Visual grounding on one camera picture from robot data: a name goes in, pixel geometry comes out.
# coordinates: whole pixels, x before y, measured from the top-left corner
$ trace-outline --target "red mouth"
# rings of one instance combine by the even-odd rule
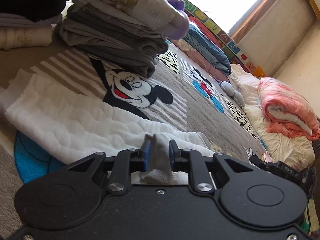
[[[126,95],[125,93],[122,93],[119,89],[117,88],[114,88],[113,89],[114,93],[118,96],[118,97],[121,97],[121,98],[124,98],[124,99],[130,99],[131,97],[129,97],[128,95]]]

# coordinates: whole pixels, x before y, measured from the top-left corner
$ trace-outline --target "white quilt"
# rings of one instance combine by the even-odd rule
[[[145,120],[22,70],[0,93],[0,109],[18,130],[66,164],[99,151],[115,156],[124,149],[140,148],[146,134],[163,134],[168,142],[175,139],[179,148],[195,149],[205,156],[214,153],[201,133]]]
[[[245,72],[240,65],[231,65],[231,68],[232,80],[244,97],[243,111],[265,144],[272,161],[282,161],[298,171],[311,166],[315,160],[312,142],[305,136],[290,139],[281,133],[268,133],[269,119],[258,102],[259,79]]]

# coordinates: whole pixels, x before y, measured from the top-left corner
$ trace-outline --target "cartoon nose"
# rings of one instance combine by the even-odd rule
[[[127,90],[132,90],[132,87],[127,83],[127,81],[121,79],[120,84]]]

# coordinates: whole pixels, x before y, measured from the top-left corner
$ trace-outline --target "blue folded clothing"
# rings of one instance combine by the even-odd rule
[[[231,66],[226,54],[204,36],[198,28],[190,24],[190,29],[183,39],[200,52],[215,68],[225,75],[231,74]]]

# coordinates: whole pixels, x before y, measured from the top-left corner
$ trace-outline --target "wooden window frame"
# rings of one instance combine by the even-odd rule
[[[239,43],[241,39],[251,30],[251,28],[261,19],[276,0],[261,0],[252,12],[241,22],[241,24],[231,34],[231,38]]]

